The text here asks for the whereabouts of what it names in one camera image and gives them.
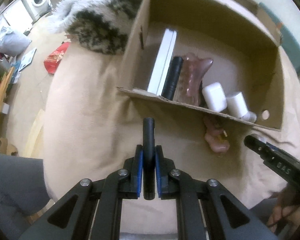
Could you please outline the person's right hand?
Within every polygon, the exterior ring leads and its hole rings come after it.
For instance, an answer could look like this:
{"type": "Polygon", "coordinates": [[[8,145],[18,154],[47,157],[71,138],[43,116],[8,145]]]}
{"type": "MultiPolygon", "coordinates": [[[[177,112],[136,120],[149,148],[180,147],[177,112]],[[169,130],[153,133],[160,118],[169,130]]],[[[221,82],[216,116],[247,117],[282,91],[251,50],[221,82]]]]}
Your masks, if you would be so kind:
{"type": "Polygon", "coordinates": [[[300,226],[300,204],[295,204],[297,192],[290,186],[286,186],[279,194],[277,202],[268,219],[267,227],[275,232],[279,222],[287,222],[290,226],[288,235],[292,235],[300,226]]]}

